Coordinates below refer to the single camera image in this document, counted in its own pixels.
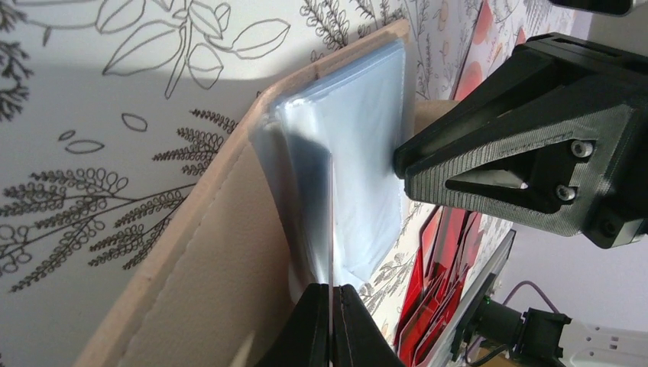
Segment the beige card holder wallet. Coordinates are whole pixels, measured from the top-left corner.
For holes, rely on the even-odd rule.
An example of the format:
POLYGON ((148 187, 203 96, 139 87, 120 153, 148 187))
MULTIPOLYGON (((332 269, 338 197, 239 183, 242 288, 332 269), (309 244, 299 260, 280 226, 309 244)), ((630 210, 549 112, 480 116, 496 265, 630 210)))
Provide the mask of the beige card holder wallet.
POLYGON ((295 306, 289 247, 252 136, 262 115, 293 92, 392 41, 398 20, 268 87, 138 267, 77 366, 253 366, 295 306))

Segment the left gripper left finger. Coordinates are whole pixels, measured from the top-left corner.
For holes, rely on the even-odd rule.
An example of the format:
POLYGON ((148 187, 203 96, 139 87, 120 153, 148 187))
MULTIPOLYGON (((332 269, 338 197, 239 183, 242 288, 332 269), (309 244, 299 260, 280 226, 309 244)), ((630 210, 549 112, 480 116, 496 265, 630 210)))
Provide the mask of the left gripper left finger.
POLYGON ((309 284, 257 367, 323 367, 329 362, 329 286, 309 284))

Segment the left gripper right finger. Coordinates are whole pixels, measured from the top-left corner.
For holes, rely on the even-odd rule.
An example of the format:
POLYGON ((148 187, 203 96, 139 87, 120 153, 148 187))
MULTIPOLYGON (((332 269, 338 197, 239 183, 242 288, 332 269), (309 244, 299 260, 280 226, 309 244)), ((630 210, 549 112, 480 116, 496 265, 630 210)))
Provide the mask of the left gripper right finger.
POLYGON ((350 284, 333 290, 332 321, 334 366, 403 365, 350 284))

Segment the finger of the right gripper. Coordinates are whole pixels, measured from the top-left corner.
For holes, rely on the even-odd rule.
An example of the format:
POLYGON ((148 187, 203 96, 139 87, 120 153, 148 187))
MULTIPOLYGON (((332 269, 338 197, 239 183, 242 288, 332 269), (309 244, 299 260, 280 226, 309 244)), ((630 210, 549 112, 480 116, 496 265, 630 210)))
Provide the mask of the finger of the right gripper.
POLYGON ((561 128, 536 101, 558 84, 556 65, 515 47, 482 84, 394 152, 400 179, 568 179, 561 128))

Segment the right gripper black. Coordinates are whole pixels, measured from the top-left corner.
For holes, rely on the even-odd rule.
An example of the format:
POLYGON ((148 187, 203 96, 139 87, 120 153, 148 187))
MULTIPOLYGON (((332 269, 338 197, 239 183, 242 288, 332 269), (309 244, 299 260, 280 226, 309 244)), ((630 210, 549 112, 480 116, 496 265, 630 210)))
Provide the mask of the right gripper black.
POLYGON ((402 147, 415 201, 480 212, 599 248, 647 232, 647 58, 564 34, 530 38, 556 65, 534 106, 490 117, 419 103, 402 147))

